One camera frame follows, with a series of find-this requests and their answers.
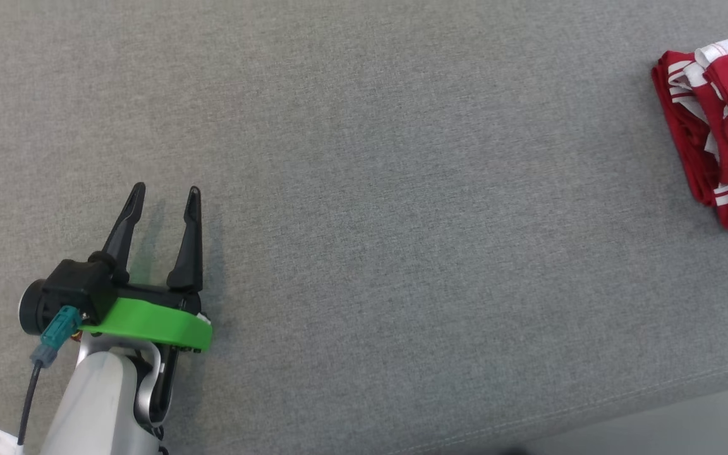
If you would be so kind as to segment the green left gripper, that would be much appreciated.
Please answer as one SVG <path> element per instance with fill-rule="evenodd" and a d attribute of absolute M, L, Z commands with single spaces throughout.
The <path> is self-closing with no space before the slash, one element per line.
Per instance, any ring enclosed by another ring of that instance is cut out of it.
<path fill-rule="evenodd" d="M 107 265 L 112 282 L 129 282 L 127 262 L 133 233 L 142 216 L 145 183 L 133 185 L 104 247 L 90 262 Z M 213 341 L 211 320 L 202 311 L 199 293 L 204 285 L 202 194 L 196 185 L 188 192 L 185 231 L 167 286 L 127 285 L 101 323 L 84 323 L 80 330 L 204 352 Z"/>

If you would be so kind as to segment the red shirt with white sleeves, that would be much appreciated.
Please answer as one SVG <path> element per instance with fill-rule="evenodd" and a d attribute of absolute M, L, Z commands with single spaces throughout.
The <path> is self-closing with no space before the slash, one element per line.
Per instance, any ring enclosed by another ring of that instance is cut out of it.
<path fill-rule="evenodd" d="M 692 54 L 667 50 L 651 70 L 671 138 L 691 195 L 711 207 L 728 229 L 728 152 L 723 139 L 725 107 Z"/>

